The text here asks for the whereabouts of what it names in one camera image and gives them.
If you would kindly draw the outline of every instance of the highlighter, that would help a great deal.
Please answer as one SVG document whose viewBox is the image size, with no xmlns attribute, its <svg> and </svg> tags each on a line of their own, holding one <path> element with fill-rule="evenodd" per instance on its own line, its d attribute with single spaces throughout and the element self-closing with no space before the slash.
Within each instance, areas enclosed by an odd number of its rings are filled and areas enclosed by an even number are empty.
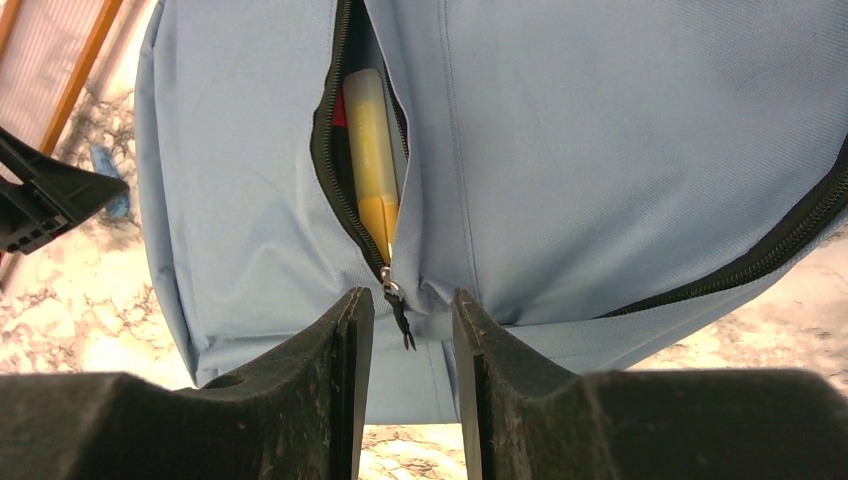
<svg viewBox="0 0 848 480">
<path fill-rule="evenodd" d="M 359 218 L 388 264 L 398 193 L 382 76 L 374 69 L 352 73 L 344 79 L 343 92 Z"/>
</svg>

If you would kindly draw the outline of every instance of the metal zipper slider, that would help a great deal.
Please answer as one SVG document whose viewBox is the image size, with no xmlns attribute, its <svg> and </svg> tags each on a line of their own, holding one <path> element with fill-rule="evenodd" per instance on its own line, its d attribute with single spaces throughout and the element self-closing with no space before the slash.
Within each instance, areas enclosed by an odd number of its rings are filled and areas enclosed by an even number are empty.
<svg viewBox="0 0 848 480">
<path fill-rule="evenodd" d="M 406 314 L 403 313 L 403 290 L 401 290 L 400 285 L 392 281 L 391 267 L 386 266 L 381 268 L 380 278 L 383 281 L 383 298 L 392 306 L 395 321 L 403 334 L 403 346 L 409 350 L 409 346 L 412 345 L 412 349 L 418 351 L 415 348 L 415 339 L 412 337 L 412 331 L 409 329 L 409 321 L 406 319 Z"/>
</svg>

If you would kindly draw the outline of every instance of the black zipper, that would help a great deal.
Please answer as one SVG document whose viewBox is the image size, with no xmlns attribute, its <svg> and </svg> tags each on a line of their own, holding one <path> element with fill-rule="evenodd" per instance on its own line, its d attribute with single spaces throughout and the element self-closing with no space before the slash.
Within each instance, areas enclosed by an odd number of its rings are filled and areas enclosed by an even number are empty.
<svg viewBox="0 0 848 480">
<path fill-rule="evenodd" d="M 365 229 L 365 226 L 359 220 L 356 208 L 345 197 L 339 183 L 339 178 L 333 167 L 331 125 L 336 99 L 339 93 L 341 65 L 345 54 L 348 27 L 350 26 L 351 5 L 352 0 L 339 0 L 336 7 L 332 61 L 330 63 L 330 69 L 327 72 L 327 78 L 324 80 L 324 95 L 321 98 L 321 103 L 318 104 L 318 108 L 315 110 L 313 118 L 314 129 L 311 140 L 312 161 L 315 165 L 318 183 L 320 183 L 321 189 L 330 203 L 330 207 L 336 214 L 336 218 L 338 218 L 342 228 L 345 229 L 347 234 L 362 250 L 362 255 L 371 268 L 372 273 L 374 273 L 374 276 L 383 285 L 383 297 L 392 306 L 395 321 L 403 334 L 404 345 L 407 350 L 410 345 L 415 350 L 415 339 L 412 337 L 409 322 L 404 313 L 406 305 L 403 293 L 400 287 L 391 280 L 389 276 L 390 270 L 388 270 L 389 266 L 383 261 L 383 256 L 380 254 L 379 248 L 377 248 L 377 243 L 374 242 L 371 234 L 368 233 L 368 230 Z M 388 81 L 388 73 L 385 74 L 385 77 L 386 83 L 389 86 L 390 96 L 392 97 L 392 108 L 395 113 L 395 119 L 398 127 L 401 128 L 402 121 L 400 120 L 400 115 L 398 115 L 400 107 L 397 104 L 397 99 L 394 97 L 391 83 Z M 406 143 L 405 129 L 401 128 L 400 134 L 404 154 L 408 158 L 409 150 Z"/>
<path fill-rule="evenodd" d="M 616 317 L 661 307 L 762 278 L 789 262 L 848 206 L 848 137 L 833 168 L 792 210 L 746 254 L 688 285 L 609 312 Z"/>
</svg>

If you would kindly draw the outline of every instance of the brown wooden stick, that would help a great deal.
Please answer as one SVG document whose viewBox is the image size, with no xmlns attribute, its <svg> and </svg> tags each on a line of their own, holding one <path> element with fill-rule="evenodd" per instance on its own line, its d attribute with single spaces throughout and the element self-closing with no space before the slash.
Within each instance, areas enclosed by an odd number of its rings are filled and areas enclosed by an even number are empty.
<svg viewBox="0 0 848 480">
<path fill-rule="evenodd" d="M 9 40 L 12 39 L 12 31 L 15 29 L 23 4 L 24 0 L 6 0 L 3 15 L 0 15 L 0 66 L 3 65 L 3 56 L 6 54 Z"/>
<path fill-rule="evenodd" d="M 85 45 L 82 47 L 79 60 L 71 72 L 71 78 L 65 85 L 65 91 L 62 92 L 62 98 L 59 100 L 59 105 L 53 112 L 53 118 L 47 126 L 47 133 L 41 140 L 39 150 L 45 155 L 51 155 L 59 143 L 59 137 L 62 135 L 62 130 L 71 116 L 71 111 L 79 98 L 82 87 L 91 73 L 91 68 L 94 66 L 94 61 L 103 47 L 103 42 L 106 41 L 106 35 L 109 29 L 112 28 L 112 23 L 115 17 L 118 16 L 118 10 L 121 8 L 123 0 L 103 0 L 103 6 L 100 7 L 100 12 L 97 14 L 97 19 L 94 21 L 94 27 L 91 29 Z"/>
</svg>

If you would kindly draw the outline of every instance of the bag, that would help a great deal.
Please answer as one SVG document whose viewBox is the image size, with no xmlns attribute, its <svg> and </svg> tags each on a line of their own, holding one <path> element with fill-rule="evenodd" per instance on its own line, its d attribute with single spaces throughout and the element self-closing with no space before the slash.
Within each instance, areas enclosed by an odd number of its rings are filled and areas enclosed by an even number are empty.
<svg viewBox="0 0 848 480">
<path fill-rule="evenodd" d="M 846 219 L 841 0 L 160 0 L 136 89 L 140 195 L 197 384 L 351 287 L 383 289 L 332 153 L 339 78 L 364 66 L 407 150 L 390 279 L 417 346 L 377 301 L 371 423 L 457 421 L 457 288 L 565 368 L 626 368 Z"/>
</svg>

